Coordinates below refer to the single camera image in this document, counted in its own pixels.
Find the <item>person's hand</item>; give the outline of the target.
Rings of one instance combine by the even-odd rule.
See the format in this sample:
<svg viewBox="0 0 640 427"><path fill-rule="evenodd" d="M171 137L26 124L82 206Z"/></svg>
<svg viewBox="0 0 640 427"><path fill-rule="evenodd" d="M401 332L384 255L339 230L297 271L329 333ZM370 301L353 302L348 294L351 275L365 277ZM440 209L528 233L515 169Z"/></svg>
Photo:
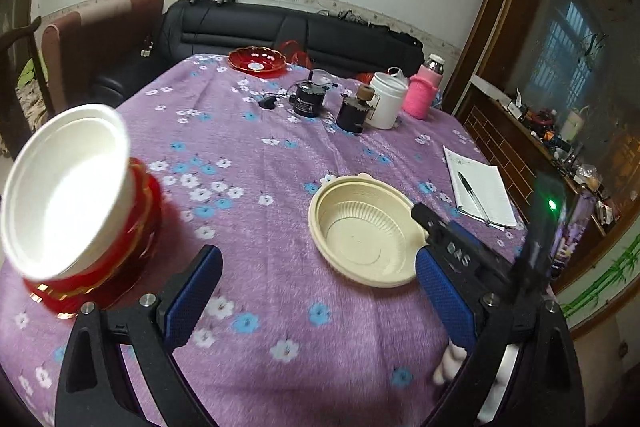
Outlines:
<svg viewBox="0 0 640 427"><path fill-rule="evenodd" d="M516 359L518 358L518 351L520 351L520 347L513 343L507 345L506 350L504 350L491 391L488 393L480 409L480 413L477 415L477 420L482 425L492 421L498 412L498 407L500 407L502 399L506 394L506 386L509 384ZM467 356L468 352L466 352L464 348L456 346L452 341L449 341L448 346L442 354L439 365L437 365L434 370L432 377L433 383L441 388L451 383L460 371L462 363Z"/></svg>

